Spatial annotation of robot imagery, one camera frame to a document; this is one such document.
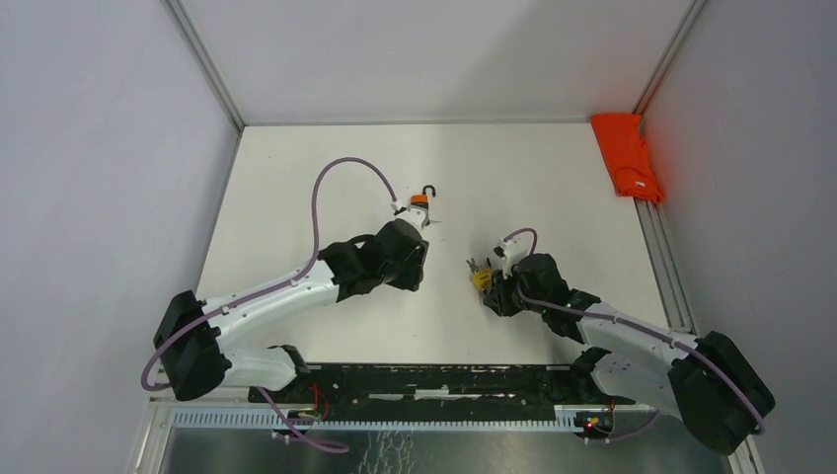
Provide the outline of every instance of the orange cloth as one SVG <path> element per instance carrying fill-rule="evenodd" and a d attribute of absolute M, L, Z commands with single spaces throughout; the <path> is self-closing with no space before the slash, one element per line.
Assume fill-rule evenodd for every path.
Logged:
<path fill-rule="evenodd" d="M 597 114 L 591 121 L 616 194 L 659 204 L 665 193 L 654 177 L 646 141 L 640 136 L 642 120 L 634 114 Z"/>

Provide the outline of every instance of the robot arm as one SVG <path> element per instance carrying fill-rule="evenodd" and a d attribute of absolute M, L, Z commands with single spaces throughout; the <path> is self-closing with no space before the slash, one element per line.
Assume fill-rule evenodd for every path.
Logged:
<path fill-rule="evenodd" d="M 366 294 L 381 284 L 416 291 L 423 279 L 428 243 L 421 230 L 429 223 L 428 203 L 416 195 L 375 235 L 336 242 L 319 252 L 300 279 L 304 266 L 245 291 L 198 301 L 192 291 L 175 296 L 154 346 L 210 311 L 220 314 L 176 340 L 161 357 L 175 397 L 193 400 L 219 386 L 262 386 L 280 390 L 308 370 L 292 346 L 252 349 L 252 335 L 307 309 Z"/>
<path fill-rule="evenodd" d="M 726 454 L 775 407 L 773 395 L 728 337 L 712 332 L 696 338 L 624 314 L 593 294 L 570 289 L 550 255 L 526 250 L 517 239 L 500 241 L 495 252 L 501 269 L 472 265 L 483 303 L 498 316 L 540 313 L 555 334 L 590 346 L 576 362 L 588 367 L 603 393 L 678 418 L 699 441 Z"/>

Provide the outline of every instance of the white table surface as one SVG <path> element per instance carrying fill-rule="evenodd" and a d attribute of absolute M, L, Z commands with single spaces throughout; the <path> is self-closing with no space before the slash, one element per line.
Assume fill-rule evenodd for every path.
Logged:
<path fill-rule="evenodd" d="M 480 304 L 466 259 L 492 255 L 524 226 L 571 287 L 665 326 L 631 199 L 616 197 L 589 124 L 248 127 L 235 158 L 197 289 L 199 298 L 278 277 L 311 252 L 314 180 L 335 158 L 358 156 L 399 198 L 435 185 L 424 281 L 418 292 L 382 286 L 278 322 L 255 346 L 291 344 L 308 361 L 561 363 L 581 346 L 534 313 L 499 318 Z M 392 218 L 388 194 L 347 163 L 320 191 L 321 246 L 375 233 Z"/>

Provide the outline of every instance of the yellow object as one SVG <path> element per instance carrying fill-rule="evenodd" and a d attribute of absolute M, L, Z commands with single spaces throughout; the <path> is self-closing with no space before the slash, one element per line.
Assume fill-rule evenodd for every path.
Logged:
<path fill-rule="evenodd" d="M 471 283 L 480 294 L 486 294 L 492 287 L 492 269 L 481 269 L 471 275 Z"/>

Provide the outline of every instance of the white wall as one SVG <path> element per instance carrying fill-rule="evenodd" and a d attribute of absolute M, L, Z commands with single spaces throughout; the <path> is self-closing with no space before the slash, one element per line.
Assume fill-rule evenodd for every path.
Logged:
<path fill-rule="evenodd" d="M 3 2 L 0 472 L 124 472 L 236 134 L 160 2 Z"/>
<path fill-rule="evenodd" d="M 245 121 L 628 111 L 689 0 L 184 0 Z"/>
<path fill-rule="evenodd" d="M 837 462 L 835 21 L 828 0 L 712 2 L 646 121 L 703 329 L 776 396 L 770 473 Z"/>

